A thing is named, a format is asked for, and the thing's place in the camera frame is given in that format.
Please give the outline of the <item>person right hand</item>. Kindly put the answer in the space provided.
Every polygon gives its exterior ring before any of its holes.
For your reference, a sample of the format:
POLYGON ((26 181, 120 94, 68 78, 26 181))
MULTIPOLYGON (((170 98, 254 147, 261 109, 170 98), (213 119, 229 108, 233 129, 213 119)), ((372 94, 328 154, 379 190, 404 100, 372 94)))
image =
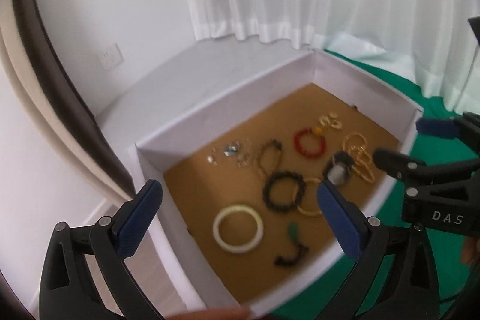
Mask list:
POLYGON ((467 266, 474 266, 480 257, 480 239, 466 237, 462 245, 460 261, 467 266))

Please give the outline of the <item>person left hand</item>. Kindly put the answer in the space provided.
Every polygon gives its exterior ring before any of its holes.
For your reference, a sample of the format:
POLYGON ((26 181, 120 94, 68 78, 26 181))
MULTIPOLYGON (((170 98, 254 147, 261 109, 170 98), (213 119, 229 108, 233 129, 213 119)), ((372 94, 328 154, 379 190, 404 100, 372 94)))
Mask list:
POLYGON ((248 320, 252 312, 246 307, 197 310, 169 316, 167 320, 248 320))

